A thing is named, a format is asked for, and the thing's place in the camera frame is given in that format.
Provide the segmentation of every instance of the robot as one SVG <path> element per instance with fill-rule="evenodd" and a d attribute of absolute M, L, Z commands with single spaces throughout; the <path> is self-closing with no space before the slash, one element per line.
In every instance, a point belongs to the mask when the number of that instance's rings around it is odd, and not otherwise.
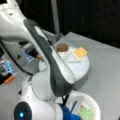
<path fill-rule="evenodd" d="M 0 35 L 6 48 L 20 41 L 32 43 L 47 66 L 23 82 L 15 120 L 63 120 L 63 111 L 55 100 L 69 95 L 75 83 L 74 75 L 37 23 L 21 13 L 15 0 L 0 2 Z"/>

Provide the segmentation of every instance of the metal pole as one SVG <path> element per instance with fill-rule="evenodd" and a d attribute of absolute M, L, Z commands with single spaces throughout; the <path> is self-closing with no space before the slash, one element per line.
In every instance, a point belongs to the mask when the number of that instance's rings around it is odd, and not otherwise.
<path fill-rule="evenodd" d="M 52 5 L 52 12 L 53 12 L 55 34 L 56 34 L 56 36 L 59 36 L 60 35 L 60 26 L 59 26 L 59 18 L 58 18 L 58 10 L 57 10 L 57 1 L 51 0 L 51 5 Z"/>

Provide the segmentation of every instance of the white table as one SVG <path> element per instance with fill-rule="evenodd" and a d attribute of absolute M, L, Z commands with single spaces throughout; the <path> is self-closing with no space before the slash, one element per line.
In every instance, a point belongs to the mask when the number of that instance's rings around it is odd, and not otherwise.
<path fill-rule="evenodd" d="M 69 33 L 58 43 L 88 50 L 88 80 L 79 90 L 93 97 L 100 106 L 101 120 L 118 120 L 120 116 L 120 50 L 80 35 Z M 25 75 L 20 71 L 9 85 L 0 86 L 0 120 L 14 120 L 14 107 L 19 100 Z"/>
<path fill-rule="evenodd" d="M 118 120 L 120 116 L 120 49 L 86 37 L 69 33 L 59 43 L 84 47 L 88 51 L 88 80 L 79 90 L 93 97 L 101 109 L 101 120 Z"/>

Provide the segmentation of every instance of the wire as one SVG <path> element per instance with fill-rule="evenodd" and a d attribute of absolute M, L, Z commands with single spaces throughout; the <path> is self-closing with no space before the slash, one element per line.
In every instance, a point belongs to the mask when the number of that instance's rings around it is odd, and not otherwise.
<path fill-rule="evenodd" d="M 7 49 L 6 46 L 4 45 L 1 36 L 0 36 L 0 43 L 1 43 L 1 45 L 3 46 L 3 48 L 5 49 L 5 51 L 7 52 L 7 54 L 10 56 L 10 58 L 13 60 L 13 62 L 16 64 L 16 66 L 17 66 L 21 71 L 27 73 L 28 75 L 33 75 L 32 73 L 29 73 L 28 71 L 24 70 L 24 69 L 16 62 L 16 60 L 12 57 L 11 53 L 8 51 L 8 49 Z"/>

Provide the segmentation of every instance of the black background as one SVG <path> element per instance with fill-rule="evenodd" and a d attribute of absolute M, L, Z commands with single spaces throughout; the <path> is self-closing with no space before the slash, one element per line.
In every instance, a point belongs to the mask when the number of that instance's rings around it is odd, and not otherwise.
<path fill-rule="evenodd" d="M 57 0 L 60 28 L 120 48 L 119 0 Z M 24 0 L 26 17 L 54 33 L 50 0 Z"/>

